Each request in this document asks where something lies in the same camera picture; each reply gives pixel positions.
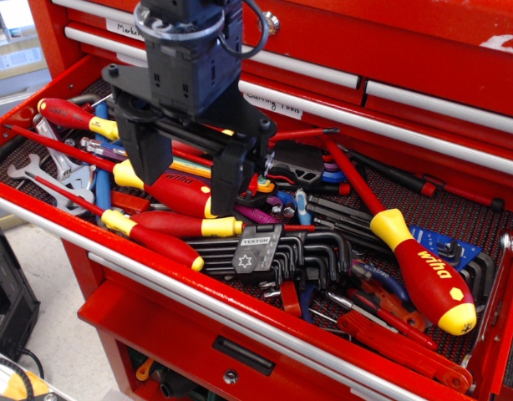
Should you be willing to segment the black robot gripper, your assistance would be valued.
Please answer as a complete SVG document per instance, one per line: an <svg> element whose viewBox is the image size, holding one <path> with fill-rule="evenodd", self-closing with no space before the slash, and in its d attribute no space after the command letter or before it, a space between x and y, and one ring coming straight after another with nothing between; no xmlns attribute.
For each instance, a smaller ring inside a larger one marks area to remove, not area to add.
<svg viewBox="0 0 513 401"><path fill-rule="evenodd" d="M230 129L265 155L276 126L238 89L241 62L266 45L253 1L141 1L135 26L145 40L146 67L111 64L119 139L137 176L153 185L173 160L171 139L155 123L164 116ZM213 158L211 212L226 216L245 192L256 165L248 148L231 142Z"/></svg>

